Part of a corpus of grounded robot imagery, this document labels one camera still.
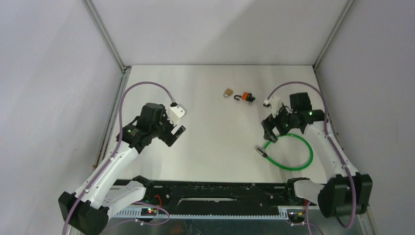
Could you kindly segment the black-headed key bunch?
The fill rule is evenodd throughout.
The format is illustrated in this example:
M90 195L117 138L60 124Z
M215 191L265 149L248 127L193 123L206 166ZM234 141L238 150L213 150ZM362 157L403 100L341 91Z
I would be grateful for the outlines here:
M256 98L254 96L251 96L249 99L247 99L248 104L251 105L255 101L255 99Z

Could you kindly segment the orange black padlock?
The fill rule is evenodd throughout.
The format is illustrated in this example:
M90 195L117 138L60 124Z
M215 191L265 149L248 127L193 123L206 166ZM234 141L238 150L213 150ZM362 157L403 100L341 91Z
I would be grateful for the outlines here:
M238 101L247 101L247 99L249 99L251 96L253 96L252 93L243 93L242 95L235 95L233 98Z

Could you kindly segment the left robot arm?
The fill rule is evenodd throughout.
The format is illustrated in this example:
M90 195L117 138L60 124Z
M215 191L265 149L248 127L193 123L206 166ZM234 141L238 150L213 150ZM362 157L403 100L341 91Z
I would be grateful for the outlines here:
M72 226L85 235L99 235L109 220L128 205L140 201L149 204L155 191L152 182L139 176L118 192L110 192L118 176L153 139L171 147L185 131L184 126L173 133L187 110L181 104L169 107L146 103L139 116L123 126L116 137L115 148L99 164L88 179L73 193L64 191L58 204L64 226Z

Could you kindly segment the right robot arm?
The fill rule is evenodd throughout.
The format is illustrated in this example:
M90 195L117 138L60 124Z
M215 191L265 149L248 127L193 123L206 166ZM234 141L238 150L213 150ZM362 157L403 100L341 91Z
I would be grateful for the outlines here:
M333 133L329 131L323 110L314 110L308 93L289 96L286 106L280 98L267 98L263 105L271 113L261 122L264 139L277 142L299 129L323 166L326 183L315 183L309 178L294 178L287 182L285 200L292 205L303 199L319 206L324 217L363 214L367 211L373 181L346 157Z

